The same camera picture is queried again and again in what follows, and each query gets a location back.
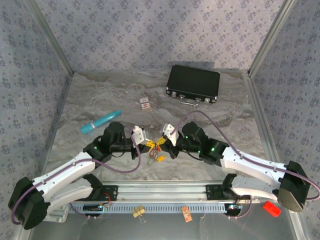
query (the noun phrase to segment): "black briefcase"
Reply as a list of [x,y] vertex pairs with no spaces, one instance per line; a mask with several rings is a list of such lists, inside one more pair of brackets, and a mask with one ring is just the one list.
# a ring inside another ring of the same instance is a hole
[[[166,93],[180,98],[183,104],[197,106],[199,102],[215,103],[218,99],[220,73],[197,68],[172,66]],[[195,100],[192,104],[185,99]]]

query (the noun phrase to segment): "marble surface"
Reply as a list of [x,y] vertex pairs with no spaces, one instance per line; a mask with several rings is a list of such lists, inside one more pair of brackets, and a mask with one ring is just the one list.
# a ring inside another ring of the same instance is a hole
[[[97,136],[102,135],[108,123],[83,135],[80,127],[107,113],[122,110],[115,118],[124,124],[126,136],[134,125],[144,127],[150,137],[160,137],[165,123],[176,125],[189,111],[196,107],[181,104],[178,99],[165,93],[169,72],[105,72],[75,73],[58,125],[46,172],[62,165],[76,156]],[[152,111],[141,110],[139,99],[148,97]],[[256,121],[241,72],[221,73],[218,101],[215,104],[201,102],[198,109],[207,113],[218,123],[224,133],[241,151],[264,158]],[[209,137],[223,140],[218,131],[201,114],[193,113],[186,120],[195,121]],[[148,154],[142,155],[140,168],[129,174],[120,174],[99,167],[94,174],[102,181],[117,180],[223,180],[230,172],[218,166],[205,164],[180,153],[171,159],[166,154],[163,162],[149,163]],[[137,165],[130,153],[112,158],[107,164],[130,170]]]

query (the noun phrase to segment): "patterned wall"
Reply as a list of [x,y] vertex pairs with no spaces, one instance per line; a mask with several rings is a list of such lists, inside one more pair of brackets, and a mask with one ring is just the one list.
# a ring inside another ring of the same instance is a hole
[[0,9],[0,240],[10,240],[11,193],[40,173],[69,80],[24,2]]
[[248,69],[284,0],[37,0],[75,72]]
[[[280,159],[320,184],[320,2],[299,0],[254,76]],[[306,205],[320,239],[320,201]]]

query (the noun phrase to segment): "red block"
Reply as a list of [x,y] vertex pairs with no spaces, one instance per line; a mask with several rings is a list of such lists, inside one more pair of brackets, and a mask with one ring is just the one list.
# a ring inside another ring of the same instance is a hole
[[281,213],[280,208],[276,207],[272,202],[267,201],[263,208],[274,217],[278,217]]

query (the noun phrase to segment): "wallpaper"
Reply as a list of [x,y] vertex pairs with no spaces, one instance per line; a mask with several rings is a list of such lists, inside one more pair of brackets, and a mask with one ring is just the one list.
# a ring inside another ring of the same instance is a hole
[[[279,157],[320,184],[320,2],[299,0],[254,76]],[[305,211],[320,239],[320,201]]]
[[37,0],[75,72],[248,69],[284,0]]
[[0,10],[0,240],[10,240],[10,196],[41,172],[69,80],[24,2]]

